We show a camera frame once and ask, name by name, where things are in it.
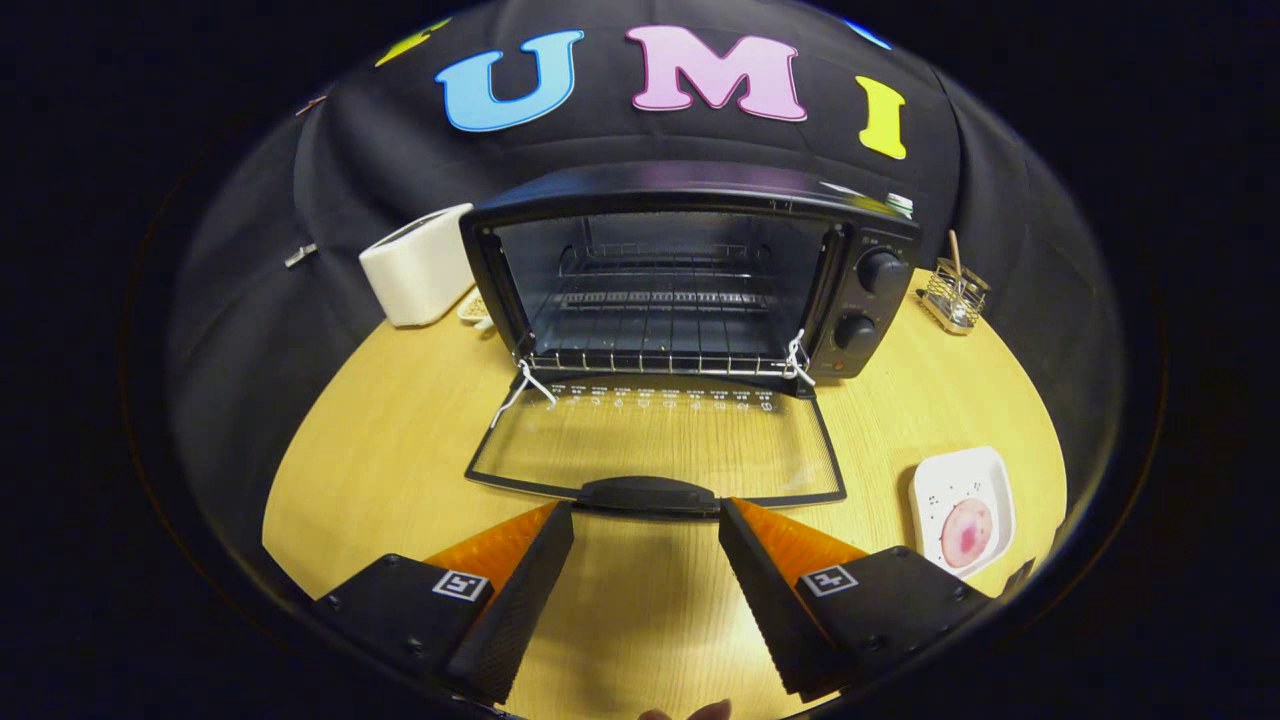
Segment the wooden stick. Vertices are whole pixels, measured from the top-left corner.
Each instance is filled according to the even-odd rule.
[[[964,269],[960,268],[960,242],[956,240],[956,231],[947,231],[947,237],[951,238],[951,261],[956,264],[956,287],[959,287],[960,281],[964,279]]]

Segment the pink letter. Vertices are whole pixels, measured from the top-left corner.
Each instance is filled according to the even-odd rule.
[[[791,58],[799,53],[785,42],[746,35],[719,58],[682,27],[634,27],[627,37],[644,47],[645,88],[631,99],[641,110],[691,106],[692,96],[680,90],[678,73],[684,73],[712,108],[723,108],[746,78],[746,95],[737,101],[744,113],[791,122],[809,117],[791,79]]]

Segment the black knob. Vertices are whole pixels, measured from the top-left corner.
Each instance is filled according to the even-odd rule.
[[[876,323],[867,315],[845,315],[836,323],[832,340],[841,350],[869,355],[876,347]]]
[[[888,250],[873,250],[858,263],[858,282],[872,295],[901,295],[911,269]]]

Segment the letter u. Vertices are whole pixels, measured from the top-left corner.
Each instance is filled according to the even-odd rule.
[[[444,114],[467,132],[492,132],[527,123],[558,108],[573,92],[573,44],[580,29],[540,35],[520,46],[538,63],[538,87],[517,100],[493,96],[493,64],[500,50],[481,53],[444,68],[435,82],[444,85]]]

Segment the wire basket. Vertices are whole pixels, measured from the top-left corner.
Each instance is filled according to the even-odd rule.
[[[920,302],[942,329],[952,334],[969,334],[982,318],[991,287],[969,268],[964,268],[964,278],[959,283],[956,281],[955,263],[938,258],[938,268],[933,270]]]

